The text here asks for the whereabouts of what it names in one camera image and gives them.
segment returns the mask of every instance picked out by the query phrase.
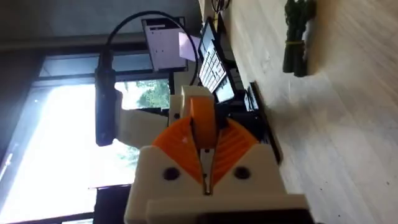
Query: tree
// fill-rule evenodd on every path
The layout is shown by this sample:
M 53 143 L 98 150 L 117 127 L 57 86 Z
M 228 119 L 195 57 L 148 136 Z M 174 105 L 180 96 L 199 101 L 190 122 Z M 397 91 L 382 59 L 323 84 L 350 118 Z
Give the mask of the tree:
M 139 149 L 133 146 L 126 146 L 126 149 L 119 152 L 121 160 L 127 161 L 127 167 L 135 169 L 137 167 Z
M 170 106 L 170 90 L 167 80 L 138 81 L 139 88 L 147 90 L 138 99 L 137 104 L 144 108 L 168 108 Z

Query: orange plastic part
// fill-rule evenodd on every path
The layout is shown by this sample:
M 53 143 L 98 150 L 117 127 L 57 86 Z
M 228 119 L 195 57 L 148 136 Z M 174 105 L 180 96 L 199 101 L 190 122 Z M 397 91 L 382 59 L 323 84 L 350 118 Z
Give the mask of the orange plastic part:
M 189 117 L 174 122 L 155 139 L 152 145 L 161 148 L 199 184 L 202 184 L 203 174 L 190 123 Z
M 217 127 L 214 101 L 209 97 L 191 98 L 193 137 L 198 149 L 214 149 L 217 143 Z
M 227 122 L 228 127 L 220 131 L 215 150 L 211 177 L 212 188 L 254 144 L 258 143 L 257 139 L 239 123 L 229 118 Z

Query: desk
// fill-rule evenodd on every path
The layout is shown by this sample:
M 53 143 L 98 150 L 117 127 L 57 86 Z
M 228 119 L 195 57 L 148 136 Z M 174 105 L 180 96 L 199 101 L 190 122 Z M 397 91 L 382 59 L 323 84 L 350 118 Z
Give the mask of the desk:
M 398 2 L 319 0 L 306 78 L 282 73 L 284 4 L 232 0 L 224 23 L 268 107 L 288 191 L 318 221 L 397 223 Z

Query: sky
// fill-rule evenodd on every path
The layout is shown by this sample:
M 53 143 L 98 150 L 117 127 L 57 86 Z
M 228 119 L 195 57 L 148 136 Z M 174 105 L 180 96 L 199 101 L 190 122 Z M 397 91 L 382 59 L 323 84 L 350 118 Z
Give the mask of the sky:
M 145 89 L 134 82 L 128 84 L 128 92 L 123 83 L 115 87 L 123 93 L 123 109 L 137 108 Z M 134 180 L 135 167 L 118 156 L 126 148 L 117 140 L 112 146 L 95 144 L 94 85 L 54 88 L 0 212 L 0 223 L 92 212 L 94 187 Z

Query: laptop keyboard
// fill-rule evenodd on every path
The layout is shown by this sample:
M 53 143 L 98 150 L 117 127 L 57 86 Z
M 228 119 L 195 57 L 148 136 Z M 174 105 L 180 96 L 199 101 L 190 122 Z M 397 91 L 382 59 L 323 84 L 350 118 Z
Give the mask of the laptop keyboard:
M 204 87 L 207 87 L 213 93 L 225 76 L 226 71 L 223 63 L 220 60 L 213 43 L 210 42 L 200 69 L 200 81 Z

